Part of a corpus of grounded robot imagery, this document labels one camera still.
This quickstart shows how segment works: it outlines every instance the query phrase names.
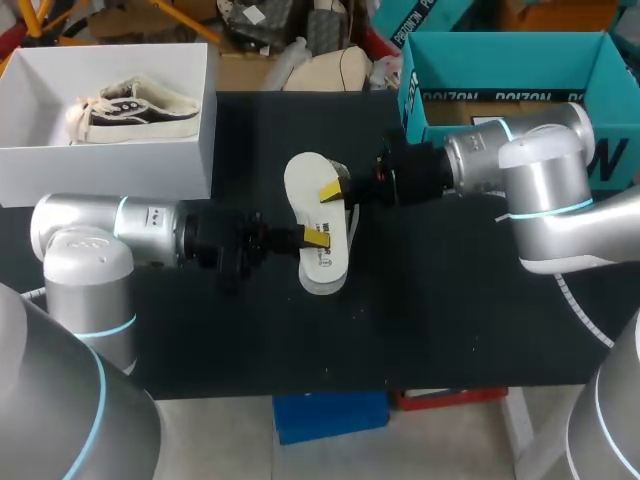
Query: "white sneaker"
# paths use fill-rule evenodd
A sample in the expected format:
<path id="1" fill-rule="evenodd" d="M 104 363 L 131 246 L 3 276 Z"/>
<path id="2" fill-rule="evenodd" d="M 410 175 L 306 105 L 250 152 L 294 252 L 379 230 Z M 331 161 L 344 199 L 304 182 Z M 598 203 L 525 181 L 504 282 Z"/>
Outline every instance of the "white sneaker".
<path id="1" fill-rule="evenodd" d="M 318 193 L 328 182 L 348 174 L 344 165 L 311 152 L 295 156 L 285 169 L 285 189 L 297 223 L 331 235 L 329 249 L 300 250 L 300 284 L 314 295 L 335 293 L 347 279 L 349 249 L 358 226 L 359 206 L 347 212 L 342 200 L 322 204 Z"/>
<path id="2" fill-rule="evenodd" d="M 117 143 L 195 135 L 199 112 L 196 100 L 137 75 L 105 88 L 98 98 L 79 98 L 66 120 L 74 143 Z"/>

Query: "red object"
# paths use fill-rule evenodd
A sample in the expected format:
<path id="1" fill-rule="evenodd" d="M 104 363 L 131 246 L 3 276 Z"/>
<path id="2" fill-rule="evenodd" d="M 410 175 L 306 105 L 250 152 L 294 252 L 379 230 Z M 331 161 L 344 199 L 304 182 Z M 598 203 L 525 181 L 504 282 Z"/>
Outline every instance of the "red object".
<path id="1" fill-rule="evenodd" d="M 383 38 L 371 25 L 367 25 L 362 39 L 362 47 L 373 60 L 380 60 L 382 57 L 400 55 L 400 49 L 390 41 Z"/>
<path id="2" fill-rule="evenodd" d="M 27 27 L 24 23 L 20 22 L 0 35 L 0 60 L 4 60 L 11 55 L 11 52 L 18 48 L 26 34 Z"/>
<path id="3" fill-rule="evenodd" d="M 404 392 L 396 392 L 395 400 L 398 408 L 404 411 L 426 410 L 428 408 L 450 407 L 466 403 L 487 402 L 506 397 L 508 388 L 488 388 L 484 390 L 466 390 L 452 395 L 422 395 L 419 397 L 405 397 Z"/>

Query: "blue crate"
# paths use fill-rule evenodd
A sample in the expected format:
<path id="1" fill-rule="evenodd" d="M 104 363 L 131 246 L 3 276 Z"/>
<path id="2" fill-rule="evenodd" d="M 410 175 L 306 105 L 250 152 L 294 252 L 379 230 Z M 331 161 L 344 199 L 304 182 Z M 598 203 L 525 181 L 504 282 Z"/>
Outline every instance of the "blue crate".
<path id="1" fill-rule="evenodd" d="M 281 445 L 384 427 L 389 401 L 384 392 L 314 393 L 273 397 Z"/>

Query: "cardboard box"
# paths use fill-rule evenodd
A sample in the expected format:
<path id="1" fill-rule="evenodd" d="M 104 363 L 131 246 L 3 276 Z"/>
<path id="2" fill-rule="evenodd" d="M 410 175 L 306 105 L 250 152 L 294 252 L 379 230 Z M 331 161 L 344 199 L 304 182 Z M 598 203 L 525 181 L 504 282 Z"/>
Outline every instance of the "cardboard box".
<path id="1" fill-rule="evenodd" d="M 384 38 L 402 48 L 414 31 L 448 32 L 473 0 L 383 0 L 371 22 Z"/>
<path id="2" fill-rule="evenodd" d="M 260 91 L 276 60 L 261 55 L 222 55 L 216 89 L 219 92 Z"/>
<path id="3" fill-rule="evenodd" d="M 205 43 L 17 50 L 0 78 L 0 204 L 49 193 L 210 198 L 217 52 Z M 197 135 L 70 145 L 67 109 L 136 74 L 201 103 Z"/>
<path id="4" fill-rule="evenodd" d="M 592 188 L 626 189 L 640 168 L 640 89 L 606 33 L 420 32 L 409 35 L 403 54 L 398 107 L 410 143 L 442 145 L 471 124 L 470 113 L 456 120 L 470 107 L 475 116 L 501 116 L 572 101 L 584 104 L 594 126 Z M 453 113 L 428 122 L 433 101 Z"/>
<path id="5" fill-rule="evenodd" d="M 501 0 L 504 32 L 598 32 L 613 24 L 618 0 Z"/>

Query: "teal cardboard box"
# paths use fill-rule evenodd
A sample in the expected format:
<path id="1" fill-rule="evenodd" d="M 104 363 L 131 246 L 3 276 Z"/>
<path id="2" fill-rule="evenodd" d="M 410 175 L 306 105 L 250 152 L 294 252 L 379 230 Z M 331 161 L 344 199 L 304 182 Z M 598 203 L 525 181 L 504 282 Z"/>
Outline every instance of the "teal cardboard box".
<path id="1" fill-rule="evenodd" d="M 473 0 L 382 0 L 373 15 L 373 28 L 402 48 L 410 32 L 448 32 Z"/>
<path id="2" fill-rule="evenodd" d="M 624 190 L 640 169 L 640 88 L 607 33 L 417 32 L 403 54 L 398 107 L 409 143 L 442 145 L 469 128 L 429 125 L 429 102 L 579 102 L 597 142 L 591 187 Z"/>

